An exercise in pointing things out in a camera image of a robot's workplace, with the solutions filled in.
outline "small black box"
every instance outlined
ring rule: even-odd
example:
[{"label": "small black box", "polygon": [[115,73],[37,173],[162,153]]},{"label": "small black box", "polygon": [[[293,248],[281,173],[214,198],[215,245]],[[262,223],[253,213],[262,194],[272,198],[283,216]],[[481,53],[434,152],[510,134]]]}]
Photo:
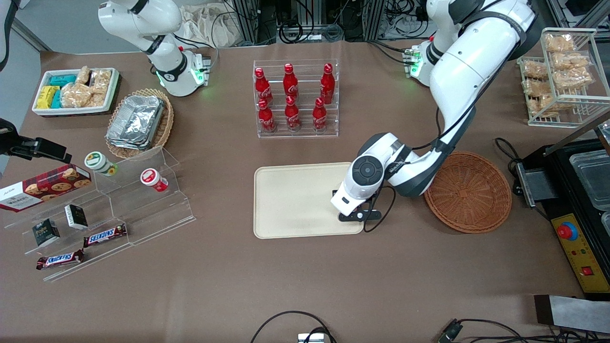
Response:
[{"label": "small black box", "polygon": [[57,226],[55,226],[55,222],[51,219],[36,224],[36,226],[32,228],[32,231],[36,238],[36,244],[38,244],[39,247],[44,247],[59,239],[59,231],[57,230]]},{"label": "small black box", "polygon": [[85,211],[79,206],[69,204],[65,207],[66,217],[68,218],[68,225],[71,228],[84,230],[87,229],[87,218],[85,218]]}]

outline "aluminum foil container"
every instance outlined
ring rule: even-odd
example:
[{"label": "aluminum foil container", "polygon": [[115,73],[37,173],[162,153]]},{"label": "aluminum foil container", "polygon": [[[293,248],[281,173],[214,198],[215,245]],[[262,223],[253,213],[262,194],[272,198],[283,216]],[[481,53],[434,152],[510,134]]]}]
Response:
[{"label": "aluminum foil container", "polygon": [[156,96],[132,95],[123,101],[106,132],[106,139],[121,148],[146,150],[152,143],[165,104]]}]

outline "red emergency stop button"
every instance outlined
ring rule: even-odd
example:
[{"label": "red emergency stop button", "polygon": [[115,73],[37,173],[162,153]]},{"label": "red emergency stop button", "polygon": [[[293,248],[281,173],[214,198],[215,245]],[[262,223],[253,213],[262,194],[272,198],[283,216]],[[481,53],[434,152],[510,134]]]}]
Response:
[{"label": "red emergency stop button", "polygon": [[583,267],[583,275],[584,276],[593,275],[593,269],[591,269],[591,267]]},{"label": "red emergency stop button", "polygon": [[578,238],[578,230],[576,230],[574,224],[563,222],[557,228],[557,235],[563,239],[576,240],[576,238]]}]

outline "cookie box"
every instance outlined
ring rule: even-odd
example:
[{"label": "cookie box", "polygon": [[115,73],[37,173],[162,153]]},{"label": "cookie box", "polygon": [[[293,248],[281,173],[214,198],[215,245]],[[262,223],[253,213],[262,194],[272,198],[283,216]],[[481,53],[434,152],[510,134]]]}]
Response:
[{"label": "cookie box", "polygon": [[90,184],[89,173],[73,164],[66,164],[0,189],[0,208],[19,212]]}]

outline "wicker basket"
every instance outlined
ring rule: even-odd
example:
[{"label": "wicker basket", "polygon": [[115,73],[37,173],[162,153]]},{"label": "wicker basket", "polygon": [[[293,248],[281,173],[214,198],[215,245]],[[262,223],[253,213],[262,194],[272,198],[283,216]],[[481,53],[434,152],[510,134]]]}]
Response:
[{"label": "wicker basket", "polygon": [[[161,91],[158,91],[156,89],[149,89],[149,88],[143,89],[143,90],[137,90],[137,91],[131,93],[129,96],[131,96],[131,95],[156,96],[159,99],[162,99],[163,101],[165,101],[165,107],[163,108],[163,113],[162,113],[163,117],[161,118],[161,121],[159,122],[159,126],[157,127],[157,132],[154,136],[154,140],[152,141],[151,149],[156,148],[158,146],[164,146],[165,143],[167,143],[167,140],[170,138],[171,126],[174,124],[174,109],[172,108],[170,100],[167,98],[167,95],[163,94]],[[108,124],[108,127],[110,127],[110,125],[112,125],[112,122],[114,121],[115,117],[117,116],[118,110],[121,108],[121,106],[123,105],[123,102],[125,101],[126,98],[127,98],[127,96],[125,98],[123,98],[123,100],[121,100],[121,102],[117,105],[117,108],[115,108],[115,110],[112,114],[112,117],[110,118],[110,123]],[[108,146],[108,149],[114,156],[118,156],[118,157],[124,158],[124,159],[134,157],[145,151],[145,150],[119,148],[117,146],[110,144],[110,142],[108,142],[108,140],[106,140],[106,145]]]},{"label": "wicker basket", "polygon": [[449,155],[424,197],[434,215],[463,233],[494,230],[512,206],[502,172],[482,156],[465,151]]}]

